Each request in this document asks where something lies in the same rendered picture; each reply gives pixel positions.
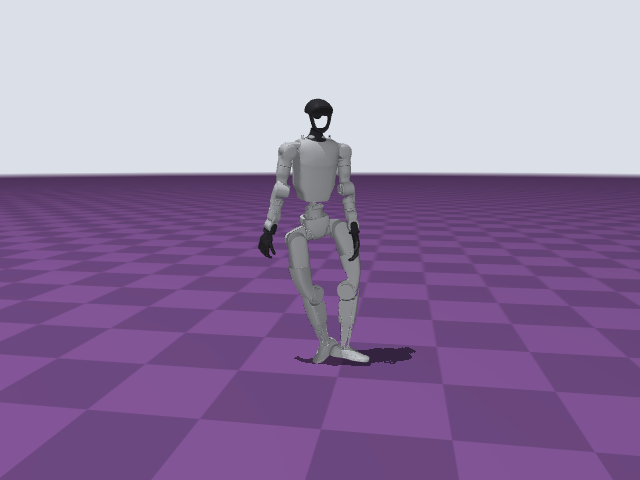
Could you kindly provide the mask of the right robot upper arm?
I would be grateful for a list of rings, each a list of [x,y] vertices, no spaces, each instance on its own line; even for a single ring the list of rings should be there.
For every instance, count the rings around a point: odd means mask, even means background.
[[[288,142],[279,147],[276,170],[276,183],[278,184],[276,197],[286,198],[289,196],[290,185],[287,184],[287,181],[292,167],[292,160],[297,157],[299,147],[299,142]]]

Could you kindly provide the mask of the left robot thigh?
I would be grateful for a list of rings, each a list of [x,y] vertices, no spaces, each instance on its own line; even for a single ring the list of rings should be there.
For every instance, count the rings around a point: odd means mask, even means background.
[[[329,236],[335,240],[339,258],[343,269],[347,274],[347,279],[342,281],[337,287],[338,295],[344,299],[352,299],[359,286],[360,281],[360,255],[354,261],[349,261],[354,255],[352,235],[349,234],[347,223],[340,219],[330,219],[331,232]]]

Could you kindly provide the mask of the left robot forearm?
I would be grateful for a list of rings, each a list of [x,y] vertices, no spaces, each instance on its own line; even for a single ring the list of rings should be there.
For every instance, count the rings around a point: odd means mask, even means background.
[[[358,224],[358,228],[359,228],[359,222],[357,221],[357,211],[356,211],[355,202],[356,202],[356,200],[355,200],[355,187],[354,187],[354,194],[353,195],[348,195],[348,197],[345,197],[345,198],[342,199],[342,204],[344,206],[345,219],[347,220],[347,229],[349,231],[351,231],[350,224],[352,222],[356,222]]]

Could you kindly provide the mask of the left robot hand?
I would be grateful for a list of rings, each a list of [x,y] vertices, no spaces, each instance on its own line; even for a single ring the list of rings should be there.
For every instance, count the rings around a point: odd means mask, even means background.
[[[359,242],[359,235],[358,233],[360,232],[360,230],[358,230],[358,224],[356,222],[352,222],[350,224],[351,226],[351,231],[349,232],[349,234],[352,235],[352,239],[353,239],[353,246],[354,246],[354,255],[352,256],[352,258],[349,258],[349,261],[354,261],[359,254],[359,246],[360,246],[360,242]]]

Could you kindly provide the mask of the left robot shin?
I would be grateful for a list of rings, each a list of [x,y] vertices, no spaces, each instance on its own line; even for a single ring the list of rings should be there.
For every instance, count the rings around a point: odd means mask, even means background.
[[[360,287],[359,287],[360,290]],[[355,324],[357,307],[358,307],[358,299],[359,299],[359,291],[358,296],[354,296],[352,299],[344,300],[340,297],[339,301],[339,309],[338,309],[338,322],[341,325],[341,349],[345,349],[345,345],[348,338],[348,344],[346,346],[346,350],[349,350],[349,341],[352,334],[352,329]],[[353,327],[352,327],[353,325]],[[344,348],[342,348],[344,346]]]

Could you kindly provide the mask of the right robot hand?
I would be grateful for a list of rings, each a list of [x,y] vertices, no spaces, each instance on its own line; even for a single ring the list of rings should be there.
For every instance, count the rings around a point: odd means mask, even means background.
[[[269,255],[269,248],[271,249],[273,255],[276,254],[272,245],[272,241],[273,241],[272,235],[275,234],[276,229],[277,229],[277,224],[273,224],[270,231],[268,231],[265,227],[263,229],[265,233],[263,233],[262,236],[260,237],[258,249],[265,257],[273,258],[272,256]]]

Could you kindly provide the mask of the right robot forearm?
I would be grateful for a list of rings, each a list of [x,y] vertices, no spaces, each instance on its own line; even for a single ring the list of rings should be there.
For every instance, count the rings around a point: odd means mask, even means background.
[[[282,206],[284,205],[284,199],[282,199],[281,197],[276,197],[277,189],[278,189],[278,184],[276,183],[274,185],[274,188],[271,194],[270,207],[267,214],[267,220],[265,221],[265,224],[264,224],[264,227],[268,231],[271,230],[271,227],[273,224],[277,224],[277,227],[278,227],[278,222],[280,221],[280,218],[281,218]]]

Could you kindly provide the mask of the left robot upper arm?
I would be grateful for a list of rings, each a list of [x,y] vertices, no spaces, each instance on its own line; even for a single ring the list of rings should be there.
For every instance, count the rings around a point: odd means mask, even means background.
[[[353,195],[354,185],[350,181],[352,150],[347,144],[337,144],[339,146],[339,158],[337,166],[339,184],[337,186],[337,191],[341,196]]]

